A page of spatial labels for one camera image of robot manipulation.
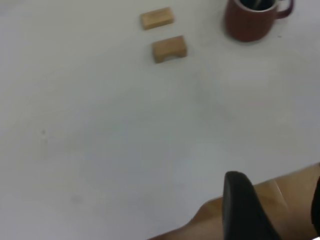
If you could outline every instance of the small wooden block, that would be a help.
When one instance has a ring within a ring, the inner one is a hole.
[[[156,41],[152,44],[153,56],[155,62],[162,63],[166,57],[186,57],[187,46],[184,36],[176,36],[161,41]]]
[[[174,22],[174,14],[170,7],[158,9],[141,14],[141,21],[144,30],[157,28]]]

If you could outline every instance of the cup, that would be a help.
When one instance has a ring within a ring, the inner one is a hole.
[[[242,42],[263,38],[270,31],[276,19],[288,17],[294,9],[294,0],[289,0],[289,7],[278,11],[279,1],[228,0],[224,15],[227,32]]]

